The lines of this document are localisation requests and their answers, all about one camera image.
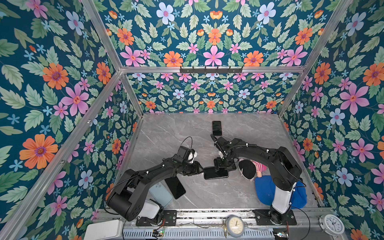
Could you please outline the light blue phone case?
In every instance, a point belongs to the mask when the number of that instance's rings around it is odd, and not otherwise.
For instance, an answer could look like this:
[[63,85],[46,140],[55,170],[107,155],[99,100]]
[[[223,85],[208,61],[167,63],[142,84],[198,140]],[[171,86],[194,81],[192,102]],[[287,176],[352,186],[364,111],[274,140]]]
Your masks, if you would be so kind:
[[174,199],[173,195],[161,182],[153,185],[149,189],[149,192],[154,197],[154,199],[164,208],[169,205]]

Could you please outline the blue cloth hat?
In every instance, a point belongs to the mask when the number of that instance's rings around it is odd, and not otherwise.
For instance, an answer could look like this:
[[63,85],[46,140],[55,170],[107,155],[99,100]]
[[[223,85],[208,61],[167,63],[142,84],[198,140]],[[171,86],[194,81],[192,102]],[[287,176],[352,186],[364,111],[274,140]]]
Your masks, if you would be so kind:
[[[255,179],[255,189],[258,198],[264,205],[271,205],[274,196],[276,185],[274,184],[271,176],[262,176]],[[307,204],[307,193],[305,186],[302,182],[298,182],[295,191],[292,195],[292,204],[296,208],[303,208]]]

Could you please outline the white alarm clock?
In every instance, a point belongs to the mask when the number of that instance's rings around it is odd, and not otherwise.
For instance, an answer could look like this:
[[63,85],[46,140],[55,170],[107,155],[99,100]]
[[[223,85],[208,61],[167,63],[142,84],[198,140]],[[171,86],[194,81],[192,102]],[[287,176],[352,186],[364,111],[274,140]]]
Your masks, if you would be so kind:
[[345,232],[345,226],[342,220],[332,214],[320,216],[319,225],[323,232],[330,236],[339,236]]

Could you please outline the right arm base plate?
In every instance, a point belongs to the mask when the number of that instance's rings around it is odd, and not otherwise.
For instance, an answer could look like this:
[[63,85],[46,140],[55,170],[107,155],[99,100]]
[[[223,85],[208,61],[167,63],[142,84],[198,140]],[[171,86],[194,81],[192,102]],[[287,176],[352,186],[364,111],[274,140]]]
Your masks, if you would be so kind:
[[273,209],[270,209],[270,210],[258,209],[258,210],[253,210],[253,213],[255,214],[255,219],[256,219],[257,225],[259,226],[264,226],[264,225],[296,226],[297,225],[297,220],[292,210],[289,210],[286,213],[281,214],[280,212]]

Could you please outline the black hook rail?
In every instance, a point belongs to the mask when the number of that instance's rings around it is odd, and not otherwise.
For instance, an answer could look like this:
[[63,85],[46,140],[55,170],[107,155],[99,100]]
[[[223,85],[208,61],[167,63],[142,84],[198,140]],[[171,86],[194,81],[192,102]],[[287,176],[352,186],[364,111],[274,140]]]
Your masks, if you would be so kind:
[[185,74],[238,74],[243,72],[243,67],[180,67],[180,73]]

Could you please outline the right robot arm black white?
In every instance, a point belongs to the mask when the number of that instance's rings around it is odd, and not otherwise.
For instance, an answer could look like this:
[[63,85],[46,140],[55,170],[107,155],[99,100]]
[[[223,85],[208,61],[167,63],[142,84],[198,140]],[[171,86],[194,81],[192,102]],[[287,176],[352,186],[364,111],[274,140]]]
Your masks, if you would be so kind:
[[256,161],[267,166],[276,186],[271,215],[276,217],[286,215],[291,209],[292,194],[302,174],[302,169],[290,151],[285,147],[268,149],[237,138],[227,141],[213,134],[211,138],[221,153],[219,158],[214,159],[216,171],[234,171],[236,165],[239,165],[235,160],[240,159]]

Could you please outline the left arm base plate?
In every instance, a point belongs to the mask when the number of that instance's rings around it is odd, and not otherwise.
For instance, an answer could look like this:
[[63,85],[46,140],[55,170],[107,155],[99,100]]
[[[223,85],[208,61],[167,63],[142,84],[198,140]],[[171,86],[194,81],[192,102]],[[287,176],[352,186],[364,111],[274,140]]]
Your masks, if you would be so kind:
[[176,210],[161,210],[153,218],[138,217],[136,221],[137,227],[160,227],[171,226],[174,227],[177,221]]

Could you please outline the round beige clock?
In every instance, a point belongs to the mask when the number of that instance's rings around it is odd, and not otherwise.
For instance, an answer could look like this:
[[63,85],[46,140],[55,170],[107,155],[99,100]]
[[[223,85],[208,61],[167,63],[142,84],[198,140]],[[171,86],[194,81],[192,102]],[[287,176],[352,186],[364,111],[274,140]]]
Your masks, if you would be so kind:
[[239,238],[244,234],[245,224],[243,220],[235,215],[230,215],[225,223],[227,233],[233,238]]

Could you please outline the white box device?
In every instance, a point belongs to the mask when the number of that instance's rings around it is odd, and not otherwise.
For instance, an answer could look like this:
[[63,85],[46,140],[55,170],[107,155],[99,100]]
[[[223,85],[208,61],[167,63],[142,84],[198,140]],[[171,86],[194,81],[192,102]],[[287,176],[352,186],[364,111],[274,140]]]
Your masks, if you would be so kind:
[[84,240],[117,240],[122,238],[124,222],[111,220],[87,226]]

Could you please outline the black phone pink edge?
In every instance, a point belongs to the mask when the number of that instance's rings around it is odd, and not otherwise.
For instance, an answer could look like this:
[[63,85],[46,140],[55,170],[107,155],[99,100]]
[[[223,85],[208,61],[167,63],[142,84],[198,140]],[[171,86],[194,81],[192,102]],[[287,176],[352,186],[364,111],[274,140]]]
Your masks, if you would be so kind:
[[222,136],[222,122],[221,121],[213,121],[212,122],[212,130],[214,136]]

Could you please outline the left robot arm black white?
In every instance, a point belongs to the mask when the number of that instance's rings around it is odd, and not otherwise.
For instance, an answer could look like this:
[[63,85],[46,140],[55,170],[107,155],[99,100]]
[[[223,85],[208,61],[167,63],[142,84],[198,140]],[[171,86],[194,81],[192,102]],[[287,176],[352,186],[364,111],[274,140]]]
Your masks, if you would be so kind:
[[107,206],[127,221],[136,217],[154,219],[159,215],[162,206],[155,204],[156,209],[150,207],[147,201],[149,189],[155,184],[178,174],[183,176],[198,175],[203,172],[199,162],[177,162],[171,158],[164,159],[159,165],[148,170],[124,172],[119,182],[108,191]]

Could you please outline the aluminium front rail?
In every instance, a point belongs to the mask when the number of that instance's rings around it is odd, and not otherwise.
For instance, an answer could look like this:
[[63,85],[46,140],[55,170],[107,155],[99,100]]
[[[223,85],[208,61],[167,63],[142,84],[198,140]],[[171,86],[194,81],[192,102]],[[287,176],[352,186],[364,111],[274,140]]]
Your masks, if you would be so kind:
[[[258,209],[177,209],[177,222],[186,223],[187,221],[198,222],[213,222],[227,218],[230,215],[236,215],[246,222],[255,222],[255,214],[253,210]],[[316,221],[320,216],[333,214],[332,208],[292,208],[297,222],[300,221]]]

